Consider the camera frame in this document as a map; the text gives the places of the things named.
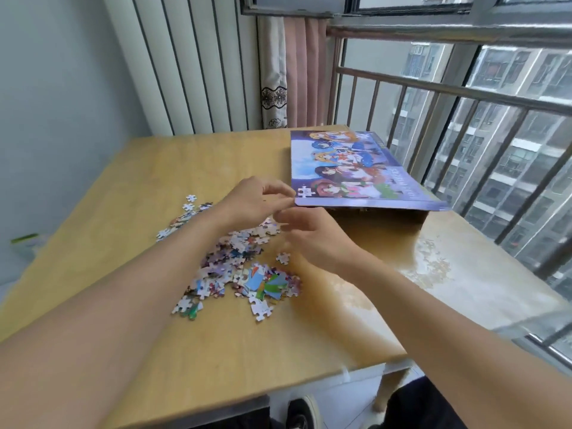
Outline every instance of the white wall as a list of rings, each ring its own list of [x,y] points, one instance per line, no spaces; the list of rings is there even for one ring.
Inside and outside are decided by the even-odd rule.
[[[102,0],[0,0],[0,284],[149,128]]]

